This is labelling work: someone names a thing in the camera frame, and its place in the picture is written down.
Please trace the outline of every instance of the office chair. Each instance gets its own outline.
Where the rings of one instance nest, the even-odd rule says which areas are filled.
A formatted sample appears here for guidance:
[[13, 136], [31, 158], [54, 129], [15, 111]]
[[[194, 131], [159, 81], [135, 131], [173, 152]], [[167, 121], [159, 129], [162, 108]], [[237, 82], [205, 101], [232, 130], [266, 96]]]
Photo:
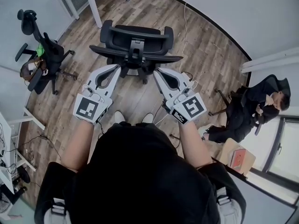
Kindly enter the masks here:
[[[269, 75], [260, 83], [265, 82], [265, 81], [268, 82], [275, 90], [282, 91], [284, 94], [291, 97], [291, 89], [290, 89], [290, 85], [289, 85], [287, 78], [285, 78], [283, 80], [278, 80], [275, 75]], [[223, 101], [227, 107], [226, 107], [226, 109], [220, 110], [215, 113], [209, 112], [208, 115], [214, 116], [214, 115], [226, 112], [226, 114], [227, 114], [226, 126], [228, 126], [229, 118], [231, 117], [231, 114], [233, 113], [232, 109], [234, 107], [234, 102], [241, 103], [242, 107], [245, 107], [246, 102], [247, 102], [246, 93], [247, 93], [248, 89], [250, 89], [250, 88], [246, 87], [246, 86], [242, 86], [241, 88], [239, 88], [237, 90], [237, 92], [231, 91], [229, 93], [231, 102], [228, 102], [226, 97], [223, 95], [222, 91], [220, 91], [218, 89], [214, 89], [214, 91], [216, 93], [219, 93], [221, 95], [221, 98], [223, 99]], [[256, 115], [253, 117], [253, 123], [254, 123], [254, 126], [256, 127], [256, 131], [255, 131], [256, 136], [259, 134], [261, 127], [262, 127], [262, 124], [258, 123], [257, 117], [258, 117], [258, 114], [256, 113]]]
[[[46, 62], [48, 74], [43, 76], [43, 71], [38, 68], [33, 78], [30, 80], [28, 85], [28, 90], [35, 90], [37, 94], [42, 93], [49, 81], [52, 81], [52, 93], [58, 95], [58, 91], [55, 90], [55, 81], [57, 79], [57, 73], [72, 77], [77, 80], [77, 76], [65, 72], [60, 69], [62, 61], [69, 55], [75, 54], [75, 51], [68, 50], [64, 53], [64, 48], [58, 45], [57, 41], [53, 41], [48, 37], [48, 34], [44, 32], [44, 37], [41, 35], [37, 24], [36, 24], [36, 12], [32, 10], [20, 10], [18, 12], [17, 18], [21, 20], [21, 29], [25, 35], [33, 34], [34, 38], [43, 46], [44, 53], [41, 58]], [[22, 54], [31, 55], [29, 60], [37, 56], [36, 51], [27, 49], [27, 44], [25, 43], [17, 55], [15, 56], [15, 61], [17, 62]]]
[[89, 46], [97, 54], [107, 57], [107, 64], [119, 64], [121, 77], [139, 76], [144, 84], [162, 63], [172, 63], [183, 59], [181, 56], [165, 56], [173, 46], [173, 30], [164, 28], [164, 34], [153, 28], [116, 25], [112, 20], [104, 22], [100, 41], [105, 48]]

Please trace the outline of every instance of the green object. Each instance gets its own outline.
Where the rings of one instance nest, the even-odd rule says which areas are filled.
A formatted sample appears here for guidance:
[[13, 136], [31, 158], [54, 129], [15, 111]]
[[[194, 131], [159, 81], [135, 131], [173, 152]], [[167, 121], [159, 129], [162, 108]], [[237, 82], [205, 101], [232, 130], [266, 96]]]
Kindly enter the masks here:
[[42, 56], [42, 54], [45, 52], [45, 50], [43, 49], [43, 46], [41, 44], [38, 44], [36, 52], [37, 52], [38, 57]]

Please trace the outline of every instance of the person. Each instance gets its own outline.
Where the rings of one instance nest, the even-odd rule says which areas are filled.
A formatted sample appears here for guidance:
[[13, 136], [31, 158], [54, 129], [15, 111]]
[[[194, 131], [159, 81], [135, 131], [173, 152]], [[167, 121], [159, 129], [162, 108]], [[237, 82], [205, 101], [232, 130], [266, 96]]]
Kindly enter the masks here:
[[[76, 223], [233, 223], [244, 219], [246, 202], [220, 163], [212, 163], [193, 122], [179, 125], [185, 159], [153, 122], [153, 114], [131, 126], [120, 111], [97, 141], [87, 164], [94, 127], [81, 120], [61, 164], [51, 162], [44, 176], [35, 222], [44, 223], [53, 198], [65, 202]], [[233, 204], [222, 213], [218, 198]]]
[[290, 97], [264, 80], [247, 90], [244, 107], [239, 99], [231, 102], [227, 127], [213, 126], [203, 134], [203, 138], [217, 143], [225, 143], [228, 138], [232, 138], [239, 143], [255, 127], [256, 121], [265, 124], [289, 106]]

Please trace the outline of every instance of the wooden floor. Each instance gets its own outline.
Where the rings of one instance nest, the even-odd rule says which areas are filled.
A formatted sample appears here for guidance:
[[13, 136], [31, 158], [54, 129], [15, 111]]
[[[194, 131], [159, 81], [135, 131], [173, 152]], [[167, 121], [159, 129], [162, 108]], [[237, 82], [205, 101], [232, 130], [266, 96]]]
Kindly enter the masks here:
[[[113, 20], [113, 25], [134, 25], [157, 28], [163, 31], [165, 26], [170, 26], [174, 31], [174, 47], [170, 55], [181, 55], [185, 44], [184, 5], [175, 0], [96, 0], [102, 21]], [[186, 8], [188, 41], [183, 53], [183, 71], [194, 75], [198, 81], [196, 91], [200, 92], [203, 101], [210, 111], [216, 111], [224, 106], [219, 95], [215, 95], [214, 88], [228, 93], [236, 90], [241, 84], [246, 83], [239, 67], [247, 61], [244, 54], [217, 28], [206, 21], [194, 11]], [[81, 90], [82, 84], [89, 74], [106, 64], [106, 59], [89, 49], [89, 45], [100, 45], [100, 29], [97, 28], [91, 10], [87, 7], [78, 21], [73, 22], [59, 41], [65, 50], [76, 51], [74, 56], [69, 56], [63, 64], [65, 70], [78, 74], [78, 80], [60, 76], [57, 80], [59, 95], [51, 94], [51, 85], [41, 95], [31, 93], [28, 106], [43, 124], [44, 132], [33, 122], [22, 127], [25, 133], [20, 143], [29, 141], [40, 134], [47, 135], [54, 143], [59, 154], [62, 155], [68, 144], [72, 131], [78, 120], [72, 116], [76, 95]], [[178, 71], [180, 62], [167, 65]], [[163, 100], [152, 76], [147, 85], [137, 77], [125, 77], [119, 80], [113, 93], [114, 104], [102, 119], [103, 129], [106, 131], [114, 122], [113, 114], [116, 110], [122, 111], [126, 120], [132, 124], [140, 122], [149, 112], [156, 113]], [[158, 122], [166, 112], [160, 109], [155, 118]], [[197, 127], [210, 122], [217, 122], [217, 117], [202, 115], [197, 121]], [[167, 116], [159, 125], [167, 135], [178, 134], [178, 125], [174, 119]], [[94, 131], [93, 148], [97, 141], [100, 127]], [[20, 147], [25, 157], [29, 158], [28, 151], [33, 150], [33, 164], [37, 166], [36, 172], [29, 168], [31, 181], [42, 183], [44, 173], [50, 161], [60, 162], [56, 151], [50, 143], [40, 138]], [[23, 195], [25, 200], [33, 207], [36, 204], [39, 187], [30, 183], [28, 191]]]

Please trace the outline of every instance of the white sneaker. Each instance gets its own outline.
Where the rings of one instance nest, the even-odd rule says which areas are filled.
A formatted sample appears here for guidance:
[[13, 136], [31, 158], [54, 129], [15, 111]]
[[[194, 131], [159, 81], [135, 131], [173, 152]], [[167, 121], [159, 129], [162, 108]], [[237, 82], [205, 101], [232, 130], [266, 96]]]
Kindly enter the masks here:
[[121, 123], [121, 122], [125, 122], [125, 117], [123, 117], [122, 113], [120, 111], [115, 111], [114, 113], [114, 121], [115, 123]]
[[142, 120], [142, 123], [152, 124], [154, 121], [154, 115], [152, 113], [148, 113]]

